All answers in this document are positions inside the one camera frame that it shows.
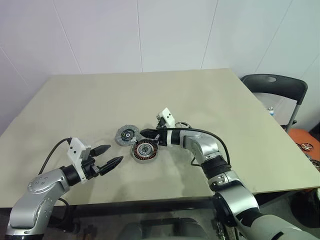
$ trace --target beige tabletop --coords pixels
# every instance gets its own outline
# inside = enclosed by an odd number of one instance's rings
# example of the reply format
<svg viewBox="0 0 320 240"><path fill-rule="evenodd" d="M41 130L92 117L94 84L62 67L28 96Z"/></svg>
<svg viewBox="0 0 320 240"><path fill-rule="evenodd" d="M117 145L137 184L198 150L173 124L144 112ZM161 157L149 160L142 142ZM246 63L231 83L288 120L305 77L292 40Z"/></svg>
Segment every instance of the beige tabletop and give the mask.
<svg viewBox="0 0 320 240"><path fill-rule="evenodd" d="M110 173L77 184L70 204L211 196L192 155L160 147L156 161L139 164L114 141L118 128L154 128L168 107L176 121L220 136L232 169L253 193L320 187L320 174L230 69L53 76L0 137L0 207L26 191L52 147L73 136L93 147L111 144L103 165L124 156ZM70 164L63 143L45 171Z"/></svg>

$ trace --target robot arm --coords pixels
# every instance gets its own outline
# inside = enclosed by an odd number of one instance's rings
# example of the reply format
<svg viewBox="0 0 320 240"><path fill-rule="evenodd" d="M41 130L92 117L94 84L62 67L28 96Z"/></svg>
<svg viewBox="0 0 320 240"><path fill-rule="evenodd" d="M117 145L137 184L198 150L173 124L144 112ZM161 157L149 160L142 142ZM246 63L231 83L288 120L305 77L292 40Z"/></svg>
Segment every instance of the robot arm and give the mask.
<svg viewBox="0 0 320 240"><path fill-rule="evenodd" d="M167 128L167 116L158 117L157 129L140 134L157 139L161 146L177 145L193 153L215 192L213 204L223 224L236 227L248 240L318 239L277 216L261 213L253 194L219 152L216 139L199 129Z"/></svg>
<svg viewBox="0 0 320 240"><path fill-rule="evenodd" d="M94 149L80 139L70 138L68 157L72 165L38 175L27 186L27 192L16 202L10 214L6 240L41 240L48 226L56 201L79 182L83 184L114 169L123 159L115 157L102 167L94 157L104 153L110 145Z"/></svg>

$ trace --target black chair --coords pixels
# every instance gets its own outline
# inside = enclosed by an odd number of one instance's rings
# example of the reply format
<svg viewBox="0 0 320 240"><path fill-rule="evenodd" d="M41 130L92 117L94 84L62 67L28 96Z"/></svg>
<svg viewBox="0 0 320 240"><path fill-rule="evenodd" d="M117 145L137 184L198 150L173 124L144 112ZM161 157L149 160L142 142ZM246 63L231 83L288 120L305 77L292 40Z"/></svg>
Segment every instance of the black chair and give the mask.
<svg viewBox="0 0 320 240"><path fill-rule="evenodd" d="M296 106L289 123L285 125L285 131L288 133L297 115L298 109L304 100L308 85L304 81L296 78L273 74L246 75L241 78L241 81L252 93L275 94L296 100Z"/></svg>

